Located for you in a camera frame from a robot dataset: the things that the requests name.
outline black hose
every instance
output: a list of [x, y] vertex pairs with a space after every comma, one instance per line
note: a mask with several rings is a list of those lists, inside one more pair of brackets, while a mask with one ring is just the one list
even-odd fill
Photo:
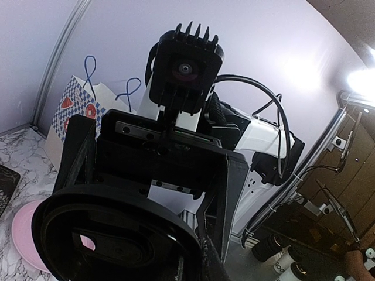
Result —
[[219, 97], [217, 96], [215, 92], [213, 92], [211, 99], [210, 99], [209, 117], [210, 117], [210, 120], [215, 122], [216, 126], [227, 125], [227, 120], [225, 119], [223, 109], [221, 108]]

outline black tube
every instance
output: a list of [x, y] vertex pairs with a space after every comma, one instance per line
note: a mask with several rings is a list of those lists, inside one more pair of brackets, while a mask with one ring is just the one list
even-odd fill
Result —
[[219, 97], [215, 92], [212, 93], [209, 105], [209, 117], [215, 122], [216, 126], [226, 126], [227, 121], [223, 109], [221, 108], [221, 103]]
[[278, 97], [270, 89], [268, 89], [265, 85], [263, 85], [262, 83], [254, 80], [254, 79], [245, 77], [245, 76], [234, 75], [234, 74], [225, 74], [225, 75], [219, 75], [215, 79], [215, 83], [219, 83], [219, 82], [222, 82], [222, 81], [236, 81], [236, 82], [242, 82], [242, 83], [247, 83], [247, 84], [253, 85], [253, 86], [257, 87], [258, 89], [262, 90], [263, 92], [265, 92], [272, 99], [272, 101], [276, 104], [276, 106], [277, 106], [277, 108], [280, 112], [280, 115], [281, 115], [282, 123], [284, 125], [285, 140], [286, 140], [286, 144], [287, 144], [287, 154], [285, 156], [284, 167], [282, 169], [282, 174], [280, 174], [280, 176], [282, 177], [283, 175], [286, 174], [287, 168], [289, 166], [289, 156], [290, 156], [290, 151], [291, 151], [291, 138], [290, 138], [287, 116], [285, 114], [284, 108], [282, 107]]

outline white wall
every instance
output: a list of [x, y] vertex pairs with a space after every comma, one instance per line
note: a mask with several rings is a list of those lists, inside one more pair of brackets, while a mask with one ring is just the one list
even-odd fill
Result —
[[0, 132], [30, 122], [49, 56], [75, 3], [0, 1]]
[[[348, 73], [363, 67], [338, 32], [302, 0], [94, 0], [64, 54], [42, 116], [42, 131], [48, 131], [70, 76], [84, 78], [87, 54], [98, 62], [93, 82], [104, 82], [120, 93], [126, 79], [138, 76], [143, 81], [148, 52], [159, 37], [180, 22], [186, 28], [191, 20], [193, 29], [202, 23], [210, 26], [212, 36], [218, 34], [226, 55], [222, 74], [250, 76], [283, 94], [290, 128], [306, 143], [304, 155], [336, 112], [336, 93], [346, 87]], [[248, 113], [268, 101], [248, 85], [223, 83], [216, 91]], [[141, 97], [142, 91], [131, 97], [135, 108]], [[264, 116], [275, 117], [275, 108]]]

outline donut print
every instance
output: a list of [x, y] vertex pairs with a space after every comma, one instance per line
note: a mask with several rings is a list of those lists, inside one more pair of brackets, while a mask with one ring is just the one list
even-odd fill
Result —
[[96, 118], [96, 108], [93, 104], [88, 104], [86, 106], [86, 110], [84, 112], [84, 115], [86, 117], [89, 117], [91, 119], [95, 119]]

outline blue rope handle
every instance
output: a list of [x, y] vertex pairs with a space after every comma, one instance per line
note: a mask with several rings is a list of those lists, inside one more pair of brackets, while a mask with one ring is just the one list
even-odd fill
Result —
[[[94, 59], [94, 70], [93, 70], [93, 72], [91, 72], [90, 75], [88, 74], [88, 71], [87, 71], [87, 60], [88, 60], [89, 58]], [[94, 99], [96, 100], [96, 95], [95, 95], [95, 92], [94, 92], [94, 87], [93, 87], [93, 84], [91, 83], [91, 76], [93, 76], [95, 70], [96, 70], [96, 59], [95, 59], [95, 57], [92, 56], [92, 55], [88, 55], [88, 56], [86, 56], [86, 57], [84, 58], [84, 71], [86, 72], [86, 77], [87, 77], [87, 79], [86, 79], [86, 81], [85, 81], [84, 84], [83, 84], [83, 88], [84, 88], [84, 86], [86, 86], [86, 84], [87, 84], [87, 82], [88, 82], [88, 83], [90, 84], [91, 90], [92, 90], [92, 92], [93, 92], [93, 94], [94, 94]]]
[[[139, 85], [138, 85], [133, 91], [129, 92], [129, 82], [132, 81], [132, 80], [137, 80], [137, 81], [139, 82]], [[126, 96], [128, 97], [129, 111], [131, 112], [130, 95], [134, 94], [134, 93], [140, 88], [141, 85], [142, 85], [142, 81], [141, 81], [141, 79], [139, 79], [138, 77], [132, 77], [132, 78], [130, 78], [130, 79], [127, 81], [127, 91], [124, 92], [124, 93], [122, 93], [122, 94], [117, 95], [116, 98], [115, 98], [115, 101], [116, 101], [119, 97], [121, 97], [121, 96], [123, 96], [123, 95], [126, 95]]]

